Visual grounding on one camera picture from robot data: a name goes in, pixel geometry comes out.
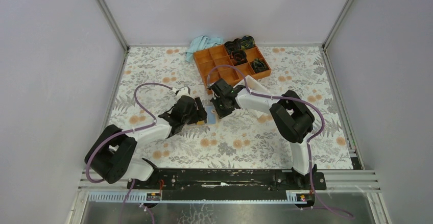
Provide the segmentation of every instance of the metal corner post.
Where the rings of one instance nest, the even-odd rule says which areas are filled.
[[[323,48],[327,49],[329,47],[329,44],[331,43],[332,39],[334,38],[335,33],[337,32],[338,28],[340,27],[341,23],[344,20],[344,17],[346,16],[347,12],[349,11],[350,7],[352,6],[354,0],[346,0],[346,3],[343,6],[343,9],[341,10],[340,14],[337,17],[337,20],[334,23],[334,26],[332,26],[331,31],[329,32],[328,36],[326,37],[325,41],[323,42]]]
[[[102,13],[105,16],[105,19],[107,20],[108,24],[110,25],[111,30],[113,31],[114,35],[116,36],[116,39],[119,41],[119,44],[122,46],[124,51],[128,50],[128,43],[126,42],[126,39],[124,38],[119,26],[117,25],[116,21],[114,20],[113,15],[111,14],[110,9],[107,6],[107,3],[105,0],[95,0],[101,9]]]

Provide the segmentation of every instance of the gray floor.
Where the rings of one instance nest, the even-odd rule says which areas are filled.
[[[327,210],[300,211],[287,204],[159,204],[152,208],[155,223],[269,224],[269,223],[374,223],[367,198],[361,193],[320,195],[326,204],[352,212],[355,220],[346,220]],[[89,202],[83,224],[118,223],[121,203]],[[123,224],[152,223],[149,213],[138,204],[126,204]]]

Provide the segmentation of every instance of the white wall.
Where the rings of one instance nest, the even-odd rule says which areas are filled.
[[[94,0],[0,0],[0,222],[64,223],[123,50]]]
[[[433,219],[432,46],[433,0],[356,0],[329,48],[393,223]]]
[[[127,42],[189,44],[200,35],[322,43],[346,0],[105,0]]]

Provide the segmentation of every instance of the light blue towel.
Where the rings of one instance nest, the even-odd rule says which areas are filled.
[[[193,53],[196,51],[201,51],[203,49],[211,48],[216,45],[223,44],[223,39],[214,37],[209,38],[207,36],[200,36],[195,38],[191,45],[189,45],[189,49],[186,51],[186,61],[193,62]]]

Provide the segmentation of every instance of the orange object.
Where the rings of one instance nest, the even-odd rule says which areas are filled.
[[[271,67],[269,67],[269,64],[256,46],[251,49],[246,49],[245,53],[247,54],[248,63],[235,66],[245,76],[250,75],[254,79],[259,80],[271,75]],[[251,67],[251,62],[253,62],[256,58],[263,60],[269,69],[263,72],[255,73]],[[199,69],[200,76],[203,79],[205,89],[207,89],[207,76],[215,66],[221,64],[233,66],[233,63],[226,49],[224,48],[224,45],[218,45],[209,49],[194,52],[194,60],[196,62],[197,68]],[[213,83],[220,78],[223,78],[229,85],[234,86],[241,81],[242,75],[229,67],[219,67],[210,75],[210,83]]]

